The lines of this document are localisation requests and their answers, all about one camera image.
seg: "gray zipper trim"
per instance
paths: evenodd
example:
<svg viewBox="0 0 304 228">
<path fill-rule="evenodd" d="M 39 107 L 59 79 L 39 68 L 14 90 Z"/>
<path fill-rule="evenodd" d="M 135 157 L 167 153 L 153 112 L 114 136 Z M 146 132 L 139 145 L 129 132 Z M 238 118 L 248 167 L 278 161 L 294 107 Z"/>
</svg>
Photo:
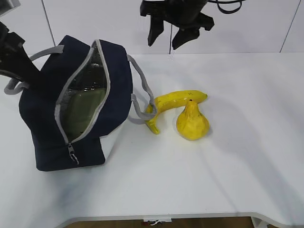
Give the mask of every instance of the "gray zipper trim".
<svg viewBox="0 0 304 228">
<path fill-rule="evenodd" d="M 88 125 L 88 127 L 86 128 L 86 130 L 76 139 L 74 139 L 73 141 L 69 142 L 68 138 L 67 138 L 67 134 L 65 133 L 65 131 L 63 130 L 62 128 L 62 125 L 61 125 L 61 121 L 60 121 L 60 103 L 63 99 L 63 96 L 64 96 L 64 93 L 65 91 L 68 89 L 69 85 L 71 84 L 71 82 L 73 81 L 73 79 L 76 77 L 76 75 L 79 73 L 80 70 L 82 70 L 82 68 L 88 63 L 90 57 L 92 56 L 93 54 L 93 50 L 94 48 L 90 48 L 89 50 L 89 53 L 88 55 L 86 56 L 85 60 L 83 61 L 83 63 L 80 65 L 80 67 L 71 75 L 71 77 L 67 80 L 65 86 L 63 87 L 57 101 L 56 101 L 56 107 L 55 107 L 55 120 L 56 120 L 56 123 L 57 123 L 57 126 L 66 142 L 66 144 L 70 144 L 70 143 L 75 143 L 81 139 L 83 139 L 84 137 L 87 136 L 87 134 L 89 134 L 89 132 L 92 130 L 94 124 L 96 123 L 96 120 L 98 118 L 98 115 L 100 113 L 100 111 L 102 110 L 109 94 L 110 94 L 110 89 L 111 89 L 111 82 L 110 82 L 110 74 L 109 74 L 109 71 L 108 71 L 108 67 L 106 65 L 106 62 L 105 62 L 105 56 L 104 56 L 104 53 L 102 51 L 102 48 L 101 48 L 101 45 L 100 45 L 100 40 L 95 40 L 96 44 L 97 44 L 97 49 L 98 49 L 98 52 L 101 56 L 101 61 L 102 61 L 102 64 L 104 66 L 104 70 L 105 70 L 105 76 L 106 76 L 106 79 L 107 79 L 107 90 L 106 90 L 106 93 L 105 93 L 105 97 L 104 99 L 102 100 L 102 102 L 100 103 L 100 105 L 96 108 L 95 110 L 95 113 L 94 113 L 94 117 L 91 119 L 91 122 L 90 124 Z"/>
</svg>

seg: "yellow pear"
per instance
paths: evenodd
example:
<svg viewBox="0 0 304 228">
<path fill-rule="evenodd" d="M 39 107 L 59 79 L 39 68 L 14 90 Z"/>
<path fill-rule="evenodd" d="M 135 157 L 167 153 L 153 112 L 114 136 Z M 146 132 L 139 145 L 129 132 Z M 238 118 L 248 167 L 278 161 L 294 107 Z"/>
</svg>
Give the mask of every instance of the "yellow pear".
<svg viewBox="0 0 304 228">
<path fill-rule="evenodd" d="M 200 113 L 198 103 L 189 100 L 176 122 L 178 132 L 188 140 L 197 140 L 208 133 L 209 122 Z"/>
</svg>

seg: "black cable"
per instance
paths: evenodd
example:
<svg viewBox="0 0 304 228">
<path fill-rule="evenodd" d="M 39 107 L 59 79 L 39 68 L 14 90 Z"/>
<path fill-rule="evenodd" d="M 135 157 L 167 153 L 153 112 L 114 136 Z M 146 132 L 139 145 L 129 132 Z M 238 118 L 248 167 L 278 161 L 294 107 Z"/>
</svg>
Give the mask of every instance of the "black cable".
<svg viewBox="0 0 304 228">
<path fill-rule="evenodd" d="M 232 1 L 216 1 L 216 0 L 208 0 L 208 2 L 211 3 L 218 3 L 218 4 L 232 4 L 232 3 L 239 3 L 241 1 L 246 1 L 246 0 L 232 0 Z"/>
<path fill-rule="evenodd" d="M 231 1 L 208 0 L 208 2 L 217 4 L 219 11 L 221 11 L 224 14 L 232 14 L 238 12 L 242 8 L 243 1 L 246 0 L 231 0 Z M 239 3 L 239 7 L 234 10 L 225 10 L 220 6 L 220 4 L 233 4 L 233 3 Z"/>
</svg>

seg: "banana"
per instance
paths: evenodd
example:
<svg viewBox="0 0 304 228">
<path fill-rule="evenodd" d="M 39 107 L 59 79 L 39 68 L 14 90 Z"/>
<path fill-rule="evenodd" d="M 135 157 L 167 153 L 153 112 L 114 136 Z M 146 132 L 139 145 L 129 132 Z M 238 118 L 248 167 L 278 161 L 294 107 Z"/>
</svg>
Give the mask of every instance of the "banana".
<svg viewBox="0 0 304 228">
<path fill-rule="evenodd" d="M 155 98 L 155 104 L 157 107 L 157 115 L 146 122 L 146 125 L 154 134 L 159 134 L 160 130 L 156 126 L 157 118 L 160 113 L 181 106 L 185 106 L 189 100 L 193 100 L 196 103 L 201 103 L 206 100 L 207 94 L 198 91 L 198 90 L 185 90 L 185 91 L 176 91 L 166 95 L 159 96 Z M 149 105 L 146 109 L 146 113 L 152 113 L 153 108 Z"/>
</svg>

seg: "toy banana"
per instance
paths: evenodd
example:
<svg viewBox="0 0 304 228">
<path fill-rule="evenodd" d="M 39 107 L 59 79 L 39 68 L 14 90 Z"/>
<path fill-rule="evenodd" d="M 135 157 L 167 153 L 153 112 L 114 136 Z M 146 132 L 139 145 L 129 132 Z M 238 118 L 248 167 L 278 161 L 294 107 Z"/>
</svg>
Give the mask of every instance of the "toy banana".
<svg viewBox="0 0 304 228">
<path fill-rule="evenodd" d="M 172 92 L 166 95 L 155 98 L 155 104 L 157 107 L 157 115 L 148 121 L 145 121 L 147 126 L 154 134 L 159 134 L 160 130 L 156 126 L 157 118 L 160 113 L 181 106 L 185 106 L 189 100 L 193 100 L 196 103 L 200 103 L 207 98 L 207 94 L 198 90 L 185 90 Z M 151 113 L 153 108 L 149 105 L 146 109 L 146 113 Z"/>
<path fill-rule="evenodd" d="M 184 111 L 177 118 L 176 128 L 185 139 L 197 140 L 208 133 L 209 122 L 200 113 L 198 103 L 189 100 Z"/>
</svg>

